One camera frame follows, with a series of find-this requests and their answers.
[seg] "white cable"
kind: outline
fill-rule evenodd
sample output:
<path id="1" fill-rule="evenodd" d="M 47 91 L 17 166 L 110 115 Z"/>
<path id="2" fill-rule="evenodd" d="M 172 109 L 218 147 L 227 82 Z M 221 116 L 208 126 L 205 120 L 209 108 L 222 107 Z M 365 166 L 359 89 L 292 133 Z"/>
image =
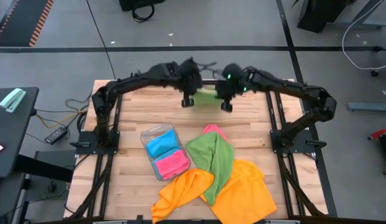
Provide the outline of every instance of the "white cable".
<path id="1" fill-rule="evenodd" d="M 379 1 L 376 5 L 374 5 L 374 6 L 372 7 L 372 9 L 370 9 L 368 12 L 366 12 L 366 13 L 365 13 L 364 15 L 362 15 L 360 18 L 356 19 L 356 21 L 354 21 L 354 22 L 347 28 L 346 32 L 345 32 L 344 35 L 343 35 L 343 39 L 342 39 L 342 51 L 343 51 L 344 55 L 347 57 L 347 59 L 349 59 L 349 61 L 350 61 L 356 68 L 358 68 L 358 69 L 360 69 L 360 70 L 379 70 L 379 69 L 386 68 L 386 65 L 384 65 L 384 66 L 382 66 L 382 67 L 379 67 L 379 68 L 362 68 L 362 67 L 356 65 L 356 64 L 350 59 L 350 57 L 347 56 L 346 52 L 344 51 L 344 39 L 345 39 L 345 37 L 346 37 L 347 32 L 349 32 L 349 29 L 350 29 L 354 24 L 356 24 L 356 22 L 360 21 L 363 17 L 365 17 L 366 15 L 368 15 L 369 13 L 371 13 L 371 12 L 372 12 L 377 6 L 379 6 L 383 1 L 384 1 L 384 0 Z"/>

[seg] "gray floor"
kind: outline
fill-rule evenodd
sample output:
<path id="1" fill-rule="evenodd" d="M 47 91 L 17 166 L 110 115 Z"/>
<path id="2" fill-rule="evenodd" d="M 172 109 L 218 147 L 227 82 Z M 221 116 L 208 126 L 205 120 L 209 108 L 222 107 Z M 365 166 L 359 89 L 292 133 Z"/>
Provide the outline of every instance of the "gray floor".
<path id="1" fill-rule="evenodd" d="M 301 5 L 283 0 L 295 46 L 340 46 L 344 30 L 327 27 L 321 34 L 296 28 Z M 346 8 L 338 20 L 352 19 L 367 0 Z M 11 0 L 0 0 L 0 20 Z M 112 0 L 90 0 L 94 17 L 108 47 L 152 47 L 185 45 L 263 45 L 286 46 L 278 9 L 273 0 L 167 0 L 156 7 L 149 22 L 138 24 L 130 13 L 122 12 Z M 386 22 L 386 1 L 371 19 Z M 386 45 L 383 30 L 353 30 L 346 45 Z M 36 47 L 102 47 L 85 0 L 55 0 Z M 362 66 L 386 64 L 386 52 L 348 52 Z M 386 128 L 386 114 L 350 112 L 349 101 L 385 102 L 386 71 L 373 78 L 368 71 L 353 67 L 342 52 L 298 52 L 303 78 L 325 87 L 338 101 L 335 118 L 317 125 L 319 137 L 328 143 L 323 149 L 326 168 L 340 217 L 386 220 L 386 169 L 376 141 L 367 136 Z M 220 67 L 230 62 L 253 65 L 280 78 L 294 78 L 288 52 L 205 51 L 205 52 L 112 52 L 109 54 L 117 77 L 148 69 L 159 62 L 181 62 L 193 56 L 198 62 L 217 61 Z M 40 94 L 36 108 L 65 109 L 68 98 L 85 99 L 93 81 L 111 79 L 105 53 L 0 54 L 0 87 L 37 86 Z M 64 114 L 43 114 L 60 119 Z M 52 130 L 35 118 L 28 133 L 43 139 Z M 22 153 L 71 150 L 71 138 L 53 146 L 43 145 L 28 136 Z M 63 214 L 62 200 L 31 205 L 27 218 L 33 222 L 58 220 Z"/>

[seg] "wooden tabletop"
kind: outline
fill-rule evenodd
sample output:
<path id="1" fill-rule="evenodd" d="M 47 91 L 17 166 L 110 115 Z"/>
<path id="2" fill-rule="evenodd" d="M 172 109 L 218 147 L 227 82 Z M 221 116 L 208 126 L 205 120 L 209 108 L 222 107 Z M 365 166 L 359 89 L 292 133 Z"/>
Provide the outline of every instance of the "wooden tabletop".
<path id="1" fill-rule="evenodd" d="M 93 92 L 107 80 L 96 80 Z M 122 97 L 119 119 L 121 138 L 114 157 L 106 207 L 106 220 L 134 220 L 137 215 L 151 219 L 151 206 L 159 199 L 159 191 L 169 181 L 155 178 L 153 168 L 140 141 L 142 131 L 164 123 L 173 123 L 183 145 L 199 136 L 208 124 L 217 124 L 234 146 L 235 158 L 254 162 L 265 174 L 265 184 L 277 205 L 268 218 L 287 218 L 277 157 L 272 151 L 269 131 L 270 116 L 264 93 L 248 92 L 232 100 L 233 112 L 220 110 L 220 105 L 182 108 L 183 95 L 173 88 L 147 87 L 126 93 Z M 274 108 L 275 97 L 272 95 Z M 302 115 L 298 98 L 281 95 L 287 121 Z M 277 126 L 281 127 L 276 112 Z M 90 103 L 85 130 L 96 126 L 96 115 Z M 315 161 L 303 154 L 294 154 L 300 186 L 317 208 L 327 213 L 323 190 Z M 74 172 L 67 207 L 75 211 L 91 190 L 97 156 L 90 155 Z M 290 187 L 293 208 L 298 214 L 295 194 Z M 99 191 L 94 215 L 98 215 Z M 65 217 L 71 213 L 65 211 Z M 202 199 L 176 209 L 168 219 L 216 219 Z"/>

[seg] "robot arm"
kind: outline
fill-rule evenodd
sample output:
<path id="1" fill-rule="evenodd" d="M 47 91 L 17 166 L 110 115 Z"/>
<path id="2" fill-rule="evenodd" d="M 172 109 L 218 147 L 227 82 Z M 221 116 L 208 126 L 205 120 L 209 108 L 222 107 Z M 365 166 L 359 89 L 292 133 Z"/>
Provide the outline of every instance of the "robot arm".
<path id="1" fill-rule="evenodd" d="M 281 80 L 269 72 L 254 67 L 241 69 L 234 63 L 226 66 L 222 76 L 225 80 L 218 81 L 216 91 L 218 97 L 224 100 L 222 110 L 228 112 L 232 111 L 231 98 L 249 90 L 277 91 L 310 103 L 311 111 L 282 127 L 278 138 L 279 143 L 286 148 L 293 145 L 293 139 L 300 131 L 317 121 L 325 122 L 334 118 L 336 100 L 324 88 Z"/>
<path id="2" fill-rule="evenodd" d="M 149 85 L 173 86 L 183 92 L 182 105 L 193 106 L 194 102 L 189 96 L 194 95 L 197 88 L 202 88 L 202 78 L 197 64 L 189 58 L 180 66 L 176 62 L 160 63 L 145 73 L 135 73 L 129 78 L 114 80 L 101 87 L 92 95 L 97 122 L 94 133 L 98 138 L 98 147 L 108 147 L 113 143 L 113 133 L 109 130 L 108 122 L 118 96 Z"/>

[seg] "clear plastic package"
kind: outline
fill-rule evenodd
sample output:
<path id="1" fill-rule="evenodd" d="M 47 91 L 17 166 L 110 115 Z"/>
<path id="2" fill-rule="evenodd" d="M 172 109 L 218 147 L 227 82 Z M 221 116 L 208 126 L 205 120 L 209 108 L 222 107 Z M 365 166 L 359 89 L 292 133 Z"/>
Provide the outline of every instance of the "clear plastic package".
<path id="1" fill-rule="evenodd" d="M 171 179 L 190 167 L 190 158 L 171 123 L 143 131 L 140 140 L 158 180 Z"/>

